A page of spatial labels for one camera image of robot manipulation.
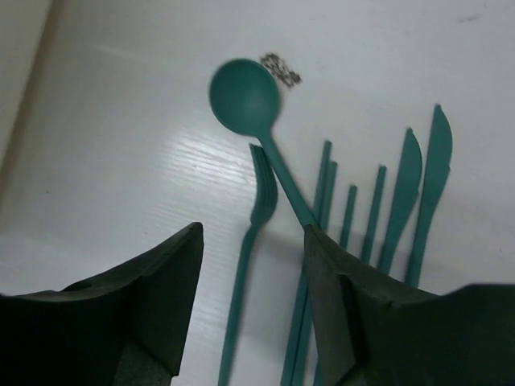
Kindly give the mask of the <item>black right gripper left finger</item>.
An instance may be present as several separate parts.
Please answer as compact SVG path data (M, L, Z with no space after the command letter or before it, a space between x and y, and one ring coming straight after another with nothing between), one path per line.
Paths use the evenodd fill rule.
M2 296L2 384L169 385L203 255L204 228L194 222L60 291Z

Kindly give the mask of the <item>green plastic spoon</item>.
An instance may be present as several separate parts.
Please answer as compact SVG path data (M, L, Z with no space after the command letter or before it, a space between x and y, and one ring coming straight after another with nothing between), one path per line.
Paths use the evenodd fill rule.
M212 76L208 99L214 116L225 128L261 143L301 226L315 224L315 217L273 139L281 96L267 69L248 59L223 63Z

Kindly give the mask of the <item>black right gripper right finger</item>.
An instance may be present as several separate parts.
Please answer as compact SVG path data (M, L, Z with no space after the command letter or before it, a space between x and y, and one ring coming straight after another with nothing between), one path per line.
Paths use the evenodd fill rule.
M436 295L406 285L304 229L315 339L327 385L511 385L514 288Z

